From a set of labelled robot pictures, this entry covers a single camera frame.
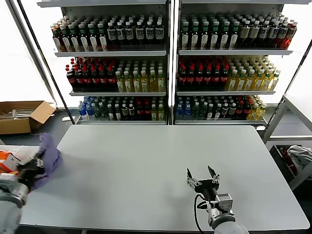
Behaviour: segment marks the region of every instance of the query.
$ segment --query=open cardboard box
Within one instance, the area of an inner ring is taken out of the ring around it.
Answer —
[[[0,102],[0,113],[14,109],[35,109],[29,118],[0,119],[0,134],[29,133],[43,125],[55,108],[45,101],[6,101]]]

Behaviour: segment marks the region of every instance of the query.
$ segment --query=bottle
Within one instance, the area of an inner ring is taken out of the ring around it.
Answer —
[[[230,107],[229,107],[228,118],[234,118],[235,112],[236,112],[236,103],[233,103],[233,104],[230,105]]]
[[[158,70],[158,91],[159,92],[165,92],[164,88],[164,76],[162,74],[162,70]]]
[[[245,76],[245,82],[243,85],[244,91],[250,91],[250,87],[253,83],[253,77],[254,77],[254,69],[249,70],[249,73],[247,76]]]
[[[235,21],[233,23],[233,29],[231,33],[231,39],[229,40],[229,50],[232,50],[236,47],[236,41],[238,38],[238,29],[239,29],[239,22]]]
[[[99,31],[98,38],[99,38],[99,42],[100,42],[102,51],[107,51],[107,41],[106,41],[106,35],[105,35],[105,32],[104,32],[104,24],[99,23],[97,25],[97,28],[98,28],[98,31]]]
[[[234,91],[234,87],[236,84],[236,79],[237,79],[237,70],[234,69],[231,72],[230,78],[227,81],[227,85],[226,85],[226,90],[228,91]]]
[[[146,71],[144,71],[144,70],[141,71],[141,87],[142,87],[143,93],[149,92],[148,78],[146,76]]]
[[[93,51],[98,52],[98,51],[100,51],[100,47],[99,47],[100,41],[98,38],[98,34],[96,33],[93,24],[91,24],[91,23],[88,24],[88,28],[89,28],[89,32],[90,32],[89,39],[91,41],[92,49],[93,49]]]
[[[216,48],[216,44],[217,44],[217,40],[218,40],[218,31],[219,31],[219,22],[218,21],[214,21],[213,22],[213,31],[210,34],[210,49],[211,50],[215,50]]]
[[[205,50],[207,47],[207,42],[208,42],[208,21],[203,22],[203,30],[201,32],[201,42],[200,42],[200,49]]]
[[[193,22],[193,30],[191,32],[191,50],[197,49],[197,41],[198,41],[198,21]]]
[[[125,92],[125,90],[124,90],[125,84],[124,84],[123,78],[120,74],[120,71],[116,71],[116,81],[117,81],[118,91],[120,93]]]
[[[181,50],[187,50],[189,43],[189,23],[183,22],[183,29],[181,33]]]
[[[250,21],[246,20],[245,23],[240,27],[239,38],[238,38],[238,48],[246,48],[248,34],[250,31]]]
[[[156,44],[164,43],[164,26],[161,21],[157,21],[157,26],[155,27],[155,38]]]
[[[219,119],[219,118],[220,118],[221,107],[222,107],[222,105],[221,105],[220,103],[218,103],[218,104],[216,105],[215,114],[214,114],[214,119]]]
[[[134,84],[135,93],[141,92],[140,78],[138,76],[138,71],[133,71],[133,84]]]
[[[228,43],[228,37],[229,37],[229,26],[230,26],[230,22],[225,21],[223,23],[223,31],[221,36],[219,37],[220,42],[218,43],[218,45],[220,46],[220,50],[225,50],[227,43]]]

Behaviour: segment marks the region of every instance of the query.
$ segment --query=floor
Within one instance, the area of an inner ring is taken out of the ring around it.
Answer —
[[[55,145],[61,141],[62,137],[66,133],[67,129],[72,125],[70,121],[63,122],[62,118],[66,117],[66,112],[55,112],[55,115],[50,117],[47,122],[37,131],[34,131],[29,134],[18,134],[18,135],[1,135],[0,139],[6,145],[39,145],[39,135],[40,133],[50,133],[54,140]],[[307,127],[291,112],[287,112],[279,125],[277,126],[273,135],[310,135],[311,132]],[[267,148],[270,149],[274,144],[283,145],[283,144],[301,144],[306,147],[312,148],[312,141],[294,141],[294,142],[268,142]],[[294,194],[301,205],[306,216],[312,223],[312,197],[311,197],[311,184],[309,181],[300,185],[295,191]],[[266,233],[274,234],[303,234],[311,233],[311,230],[300,230],[300,231],[274,231]],[[104,231],[89,231],[88,233],[103,233]],[[18,234],[79,234],[80,230],[60,230],[60,229],[51,229],[51,228],[33,228],[33,227],[19,227]],[[259,234],[263,232],[251,232],[254,234]]]

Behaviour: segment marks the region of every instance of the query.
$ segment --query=small table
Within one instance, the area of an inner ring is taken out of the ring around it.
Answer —
[[[279,106],[275,117],[273,118],[263,136],[264,143],[267,143],[270,140],[312,140],[312,136],[272,136],[272,133],[276,129],[287,109],[290,109],[294,115],[296,115],[307,126],[307,128],[312,131],[312,108],[309,105],[311,98],[311,94],[300,94],[299,96],[298,94],[287,92],[283,96],[284,102]],[[292,179],[292,181],[289,182],[289,186],[292,190],[294,190],[311,175],[312,162],[309,163],[294,179]]]
[[[238,223],[248,230],[310,225],[251,126],[73,125],[58,149],[64,162],[28,197],[21,223],[45,227],[197,231],[186,169],[220,174]],[[198,211],[203,230],[212,231]]]

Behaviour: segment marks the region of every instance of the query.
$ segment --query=display shelf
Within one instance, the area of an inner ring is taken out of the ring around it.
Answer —
[[[180,50],[180,55],[290,55],[291,50]]]
[[[74,92],[70,96],[105,96],[105,97],[164,97],[166,93],[116,93],[116,92]]]
[[[128,57],[128,56],[165,56],[165,50],[153,51],[105,51],[105,52],[61,52],[57,57]]]
[[[183,4],[236,3],[236,4],[309,4],[311,0],[182,0]]]
[[[221,95],[259,95],[274,94],[275,91],[177,91],[178,96],[221,96]]]
[[[166,0],[43,0],[37,2],[40,7],[69,6],[110,6],[110,5],[151,5],[165,4]]]
[[[177,125],[252,125],[266,126],[264,120],[176,120]]]

